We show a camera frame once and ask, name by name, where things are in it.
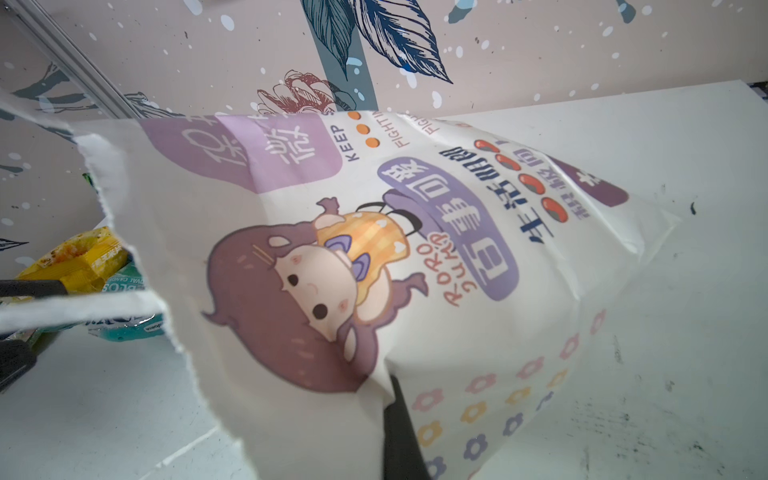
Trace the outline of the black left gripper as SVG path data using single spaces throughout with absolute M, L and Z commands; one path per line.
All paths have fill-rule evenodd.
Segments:
M 65 286 L 58 280 L 1 280 L 0 295 L 4 297 L 46 298 L 67 296 Z M 4 392 L 37 364 L 37 354 L 28 341 L 1 341 L 0 390 Z

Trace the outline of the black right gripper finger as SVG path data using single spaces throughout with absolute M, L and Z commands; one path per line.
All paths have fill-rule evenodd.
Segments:
M 390 380 L 395 400 L 384 409 L 384 480 L 429 480 L 398 379 Z

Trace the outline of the yellow corn chips packet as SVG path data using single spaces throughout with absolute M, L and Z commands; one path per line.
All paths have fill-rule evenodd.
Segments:
M 129 261 L 129 252 L 108 227 L 80 233 L 23 270 L 17 280 L 58 280 L 70 294 L 101 292 Z

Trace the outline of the teal Fox's candy bag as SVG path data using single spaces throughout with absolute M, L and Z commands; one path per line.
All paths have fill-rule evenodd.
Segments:
M 133 261 L 129 261 L 109 278 L 103 293 L 143 290 L 144 279 Z M 164 334 L 161 314 L 148 316 L 115 317 L 85 323 L 90 335 L 111 342 L 142 340 Z

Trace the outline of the white patterned paper bag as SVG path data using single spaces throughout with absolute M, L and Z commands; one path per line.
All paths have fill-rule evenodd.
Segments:
M 677 224 L 457 121 L 35 122 L 72 136 L 145 287 L 18 297 L 2 328 L 161 314 L 261 479 L 383 479 L 391 375 L 430 479 L 473 477 L 553 399 Z

